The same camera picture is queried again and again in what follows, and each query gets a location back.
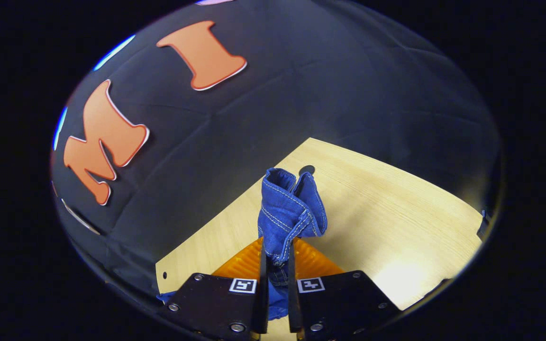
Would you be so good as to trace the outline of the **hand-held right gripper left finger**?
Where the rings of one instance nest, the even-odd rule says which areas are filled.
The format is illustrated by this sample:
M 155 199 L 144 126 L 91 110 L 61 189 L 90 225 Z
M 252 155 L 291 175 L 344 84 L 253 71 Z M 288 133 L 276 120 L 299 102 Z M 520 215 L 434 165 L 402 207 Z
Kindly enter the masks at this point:
M 267 332 L 267 260 L 258 238 L 213 274 L 193 273 L 159 317 L 195 338 L 259 338 Z

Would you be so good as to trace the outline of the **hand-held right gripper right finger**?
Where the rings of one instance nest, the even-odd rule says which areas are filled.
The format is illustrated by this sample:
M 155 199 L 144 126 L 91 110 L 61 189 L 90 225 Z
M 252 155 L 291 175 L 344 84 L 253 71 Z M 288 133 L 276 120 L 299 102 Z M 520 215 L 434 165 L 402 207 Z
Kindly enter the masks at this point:
M 299 238 L 288 267 L 290 331 L 299 340 L 366 340 L 401 316 L 362 270 L 339 269 Z

